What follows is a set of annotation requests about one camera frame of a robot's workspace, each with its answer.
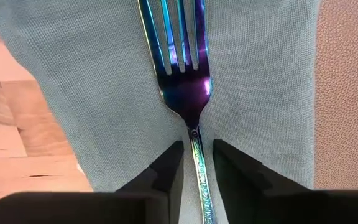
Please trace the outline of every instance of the engraved fork handle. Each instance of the engraved fork handle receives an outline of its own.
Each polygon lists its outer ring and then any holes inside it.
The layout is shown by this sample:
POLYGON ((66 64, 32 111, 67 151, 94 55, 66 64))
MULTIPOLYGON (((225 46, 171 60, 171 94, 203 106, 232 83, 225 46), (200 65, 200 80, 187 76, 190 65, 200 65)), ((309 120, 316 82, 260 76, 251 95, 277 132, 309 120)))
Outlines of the engraved fork handle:
POLYGON ((201 141, 200 127, 188 129, 191 151, 193 152, 194 165, 197 172, 198 190, 200 192, 201 209, 203 212, 204 224, 215 224, 214 209, 212 206, 211 194, 209 192, 208 179, 201 141))

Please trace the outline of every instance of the iridescent fork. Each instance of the iridescent fork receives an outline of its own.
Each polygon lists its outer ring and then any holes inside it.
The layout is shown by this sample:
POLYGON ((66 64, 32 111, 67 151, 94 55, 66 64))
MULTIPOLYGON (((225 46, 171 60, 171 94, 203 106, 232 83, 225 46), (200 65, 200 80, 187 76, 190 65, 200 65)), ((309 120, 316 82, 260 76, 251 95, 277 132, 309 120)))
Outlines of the iridescent fork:
POLYGON ((183 62, 185 64, 184 72, 180 71, 178 65, 177 50, 173 41, 172 25, 167 0, 161 0, 165 36, 167 38, 170 66, 172 69, 171 74, 167 74, 165 71, 162 50, 160 42, 158 41, 150 4, 148 0, 138 0, 138 3, 161 96, 165 104, 185 120, 188 128, 188 135, 197 173, 203 223, 215 223, 211 194, 209 192, 208 179, 206 176, 203 144, 201 142, 200 127, 198 126, 200 114, 207 104, 212 90, 208 67, 208 40, 204 18, 204 0, 194 1, 196 56, 198 59, 197 70, 193 68, 191 61, 183 0, 177 0, 180 40, 183 52, 183 62))

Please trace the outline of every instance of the knit fabric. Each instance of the knit fabric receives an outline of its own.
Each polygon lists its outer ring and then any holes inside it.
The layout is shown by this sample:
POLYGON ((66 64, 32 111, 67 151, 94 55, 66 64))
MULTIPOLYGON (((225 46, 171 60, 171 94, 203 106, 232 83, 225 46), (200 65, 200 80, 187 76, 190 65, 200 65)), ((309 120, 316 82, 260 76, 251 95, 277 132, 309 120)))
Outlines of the knit fabric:
MULTIPOLYGON (((318 4, 206 1, 213 94, 200 127, 218 223, 227 218, 213 139, 313 186, 318 4)), ((115 191, 183 140, 180 223, 202 222, 185 124, 159 95, 137 1, 0 0, 0 36, 39 82, 95 191, 115 191)))

